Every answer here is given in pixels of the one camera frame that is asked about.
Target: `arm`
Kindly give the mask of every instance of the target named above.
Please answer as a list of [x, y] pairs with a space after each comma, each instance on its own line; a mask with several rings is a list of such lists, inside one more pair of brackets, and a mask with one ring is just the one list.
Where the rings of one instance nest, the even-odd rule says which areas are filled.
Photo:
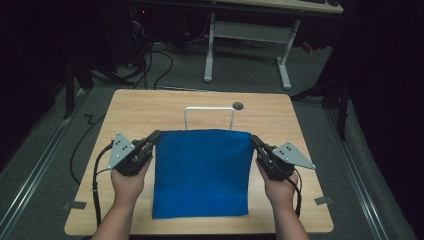
[[[274, 212], [275, 232], [278, 240], [309, 239], [302, 223], [293, 209], [294, 188], [287, 181], [271, 181], [262, 167], [259, 172], [265, 182], [265, 193]], [[290, 179], [297, 183], [298, 176], [293, 174]]]
[[123, 176], [118, 171], [112, 170], [111, 178], [115, 199], [109, 212], [97, 228], [93, 240], [127, 240], [130, 236], [133, 212], [138, 196], [144, 188], [144, 177], [149, 168], [150, 161], [136, 176]]

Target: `forearm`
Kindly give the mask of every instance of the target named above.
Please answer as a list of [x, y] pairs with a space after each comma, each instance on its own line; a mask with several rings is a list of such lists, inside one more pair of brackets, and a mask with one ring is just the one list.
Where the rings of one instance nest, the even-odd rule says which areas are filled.
[[114, 203], [92, 239], [128, 240], [133, 212], [134, 206], [120, 206]]
[[292, 206], [273, 206], [277, 240], [309, 239]]

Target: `human hand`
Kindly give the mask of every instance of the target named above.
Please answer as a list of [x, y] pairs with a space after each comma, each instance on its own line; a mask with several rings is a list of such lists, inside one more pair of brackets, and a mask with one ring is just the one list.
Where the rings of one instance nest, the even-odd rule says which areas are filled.
[[[256, 161], [259, 172], [265, 182], [265, 193], [273, 208], [290, 208], [293, 209], [294, 187], [288, 181], [270, 180], [262, 166]], [[297, 184], [299, 177], [292, 174], [290, 179]]]
[[117, 170], [111, 172], [113, 189], [115, 190], [114, 204], [133, 207], [144, 188], [144, 177], [149, 168], [151, 159], [135, 176], [124, 176]]

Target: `blue cloth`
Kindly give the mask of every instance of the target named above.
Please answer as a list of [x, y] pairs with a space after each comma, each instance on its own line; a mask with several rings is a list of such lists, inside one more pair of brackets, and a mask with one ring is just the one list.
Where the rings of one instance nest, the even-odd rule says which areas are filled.
[[250, 137], [227, 130], [163, 131], [153, 218], [247, 215]]

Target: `wooden table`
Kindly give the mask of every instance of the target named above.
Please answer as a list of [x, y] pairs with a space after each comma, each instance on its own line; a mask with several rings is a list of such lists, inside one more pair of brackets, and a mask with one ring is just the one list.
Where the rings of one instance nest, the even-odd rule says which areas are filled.
[[[99, 152], [114, 139], [117, 132], [129, 140], [147, 137], [152, 131], [183, 130], [184, 108], [231, 107], [234, 102], [244, 104], [237, 111], [233, 130], [258, 135], [265, 143], [280, 146], [292, 141], [306, 156], [309, 152], [302, 135], [290, 98], [282, 94], [219, 93], [118, 90], [99, 133], [75, 201], [87, 203], [81, 209], [72, 209], [66, 222], [69, 235], [90, 235], [96, 230], [91, 181], [93, 166]], [[188, 129], [228, 129], [229, 111], [190, 111]], [[100, 161], [99, 170], [105, 169], [110, 151]], [[257, 234], [273, 233], [272, 209], [264, 192], [263, 179], [252, 162], [249, 182], [249, 215], [243, 217], [202, 217], [152, 220], [155, 161], [146, 175], [146, 185], [134, 212], [131, 234]], [[317, 205], [323, 196], [315, 171], [298, 167], [303, 179], [301, 221], [308, 232], [330, 232], [333, 229], [328, 208]], [[114, 192], [109, 172], [98, 175], [99, 197], [104, 216], [112, 205]]]
[[339, 5], [333, 7], [328, 3], [312, 3], [300, 0], [214, 0], [222, 3], [246, 4], [262, 7], [284, 8], [300, 11], [311, 11], [321, 13], [342, 13], [343, 8]]

